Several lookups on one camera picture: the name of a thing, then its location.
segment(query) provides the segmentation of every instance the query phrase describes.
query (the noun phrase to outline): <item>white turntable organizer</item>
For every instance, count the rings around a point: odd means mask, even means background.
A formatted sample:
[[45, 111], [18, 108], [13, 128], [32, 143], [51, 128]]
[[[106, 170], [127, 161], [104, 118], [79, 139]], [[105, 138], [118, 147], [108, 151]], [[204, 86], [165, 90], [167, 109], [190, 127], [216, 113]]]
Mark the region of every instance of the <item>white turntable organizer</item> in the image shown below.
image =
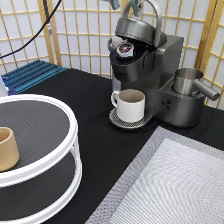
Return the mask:
[[15, 133], [20, 161], [0, 172], [0, 223], [42, 223], [66, 206], [81, 181], [76, 118], [54, 98], [18, 95], [0, 98], [3, 125]]

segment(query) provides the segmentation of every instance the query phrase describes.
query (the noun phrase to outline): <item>black countertop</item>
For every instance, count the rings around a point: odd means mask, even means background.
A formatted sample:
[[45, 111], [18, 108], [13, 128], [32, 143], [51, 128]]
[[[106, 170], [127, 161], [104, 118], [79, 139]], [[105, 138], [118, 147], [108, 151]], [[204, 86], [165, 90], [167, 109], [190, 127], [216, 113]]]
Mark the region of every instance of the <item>black countertop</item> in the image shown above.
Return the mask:
[[224, 111], [204, 106], [201, 120], [193, 128], [178, 129], [152, 120], [139, 131], [124, 132], [109, 121], [111, 93], [110, 79], [75, 69], [23, 92], [63, 101], [73, 110], [79, 125], [81, 184], [69, 204], [47, 224], [85, 223], [158, 126], [224, 150]]

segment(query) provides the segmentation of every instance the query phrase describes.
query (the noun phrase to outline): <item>black cable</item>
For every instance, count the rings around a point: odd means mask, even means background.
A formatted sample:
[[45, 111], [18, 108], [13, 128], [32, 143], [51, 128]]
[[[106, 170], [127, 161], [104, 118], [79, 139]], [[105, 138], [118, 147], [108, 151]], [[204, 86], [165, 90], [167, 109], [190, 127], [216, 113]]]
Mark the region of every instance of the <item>black cable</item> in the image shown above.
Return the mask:
[[9, 55], [15, 54], [21, 50], [23, 50], [28, 44], [30, 44], [44, 29], [44, 27], [47, 25], [47, 23], [50, 21], [51, 17], [54, 15], [54, 13], [56, 12], [56, 10], [58, 9], [58, 6], [61, 4], [62, 0], [59, 0], [57, 5], [55, 6], [54, 10], [52, 11], [52, 13], [50, 14], [50, 16], [48, 17], [48, 19], [46, 20], [46, 22], [43, 24], [43, 26], [40, 28], [40, 30], [37, 32], [37, 34], [35, 36], [32, 37], [32, 39], [30, 39], [24, 46], [22, 46], [21, 48], [19, 48], [16, 51], [13, 51], [9, 54], [6, 54], [4, 56], [0, 56], [0, 59], [8, 57]]

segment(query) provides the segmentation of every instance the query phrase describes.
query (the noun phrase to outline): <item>mug handle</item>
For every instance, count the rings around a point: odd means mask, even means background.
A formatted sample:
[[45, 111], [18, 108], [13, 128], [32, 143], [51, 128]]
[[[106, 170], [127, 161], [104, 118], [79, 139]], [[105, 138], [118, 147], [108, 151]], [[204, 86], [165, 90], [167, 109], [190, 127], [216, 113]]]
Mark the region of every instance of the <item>mug handle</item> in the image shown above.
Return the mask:
[[115, 98], [115, 94], [117, 95], [116, 98], [118, 98], [119, 93], [120, 93], [119, 91], [114, 91], [114, 92], [112, 93], [112, 95], [111, 95], [111, 102], [112, 102], [112, 104], [114, 105], [114, 107], [116, 107], [116, 108], [117, 108], [117, 104], [116, 104], [114, 98]]

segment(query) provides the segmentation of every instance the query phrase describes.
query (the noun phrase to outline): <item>paper panel wall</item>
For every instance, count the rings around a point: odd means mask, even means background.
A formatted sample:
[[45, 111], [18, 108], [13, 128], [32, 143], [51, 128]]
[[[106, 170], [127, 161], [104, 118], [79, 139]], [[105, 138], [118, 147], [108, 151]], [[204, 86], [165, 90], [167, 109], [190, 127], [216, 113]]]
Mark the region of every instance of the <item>paper panel wall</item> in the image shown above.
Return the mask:
[[[126, 0], [120, 0], [124, 7]], [[163, 12], [163, 32], [184, 37], [180, 67], [194, 67], [210, 0], [157, 0]], [[114, 35], [121, 8], [111, 10], [107, 1], [63, 0], [56, 12], [56, 26], [61, 56], [68, 56], [68, 65], [98, 75], [111, 75], [108, 64], [108, 39]], [[152, 7], [144, 2], [141, 18], [156, 24]]]
[[[0, 1], [0, 53], [5, 55], [26, 44], [42, 26], [38, 0]], [[44, 32], [24, 50], [0, 60], [0, 75], [36, 59], [49, 62]]]
[[107, 41], [120, 16], [106, 1], [63, 0], [55, 14], [62, 66], [110, 76]]
[[207, 55], [202, 61], [204, 82], [221, 94], [219, 100], [207, 100], [206, 104], [224, 110], [224, 0], [217, 3], [211, 32], [208, 36]]

